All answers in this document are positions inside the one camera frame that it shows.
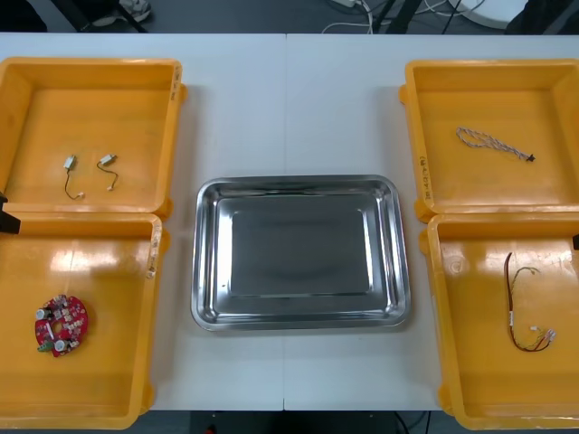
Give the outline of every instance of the metal pan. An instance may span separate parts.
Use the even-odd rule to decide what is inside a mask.
[[[197,197],[191,309],[207,330],[395,326],[410,311],[381,176],[216,179]]]

